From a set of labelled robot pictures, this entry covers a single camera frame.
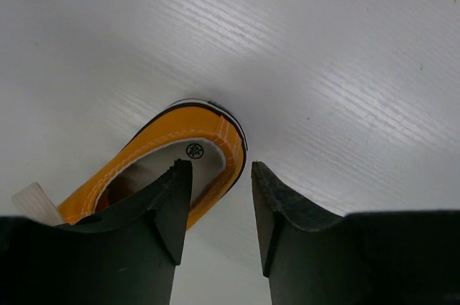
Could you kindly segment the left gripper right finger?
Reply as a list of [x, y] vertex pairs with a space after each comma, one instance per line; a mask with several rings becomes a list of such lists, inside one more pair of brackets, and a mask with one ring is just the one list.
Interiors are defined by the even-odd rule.
[[457, 304], [459, 212], [336, 215], [252, 164], [263, 275], [274, 304]]

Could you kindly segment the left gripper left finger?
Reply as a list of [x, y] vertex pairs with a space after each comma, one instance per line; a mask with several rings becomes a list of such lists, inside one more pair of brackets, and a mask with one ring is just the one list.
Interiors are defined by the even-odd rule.
[[1, 218], [3, 304], [168, 304], [183, 255], [193, 167], [74, 225]]

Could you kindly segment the orange sneaker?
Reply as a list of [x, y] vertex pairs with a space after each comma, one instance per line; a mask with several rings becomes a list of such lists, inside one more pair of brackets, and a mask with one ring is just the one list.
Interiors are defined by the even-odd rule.
[[247, 159], [240, 123], [222, 106], [183, 99], [150, 120], [63, 203], [54, 205], [38, 183], [12, 196], [24, 216], [56, 226], [75, 224], [156, 181], [178, 159], [193, 166], [187, 226], [192, 227], [238, 181]]

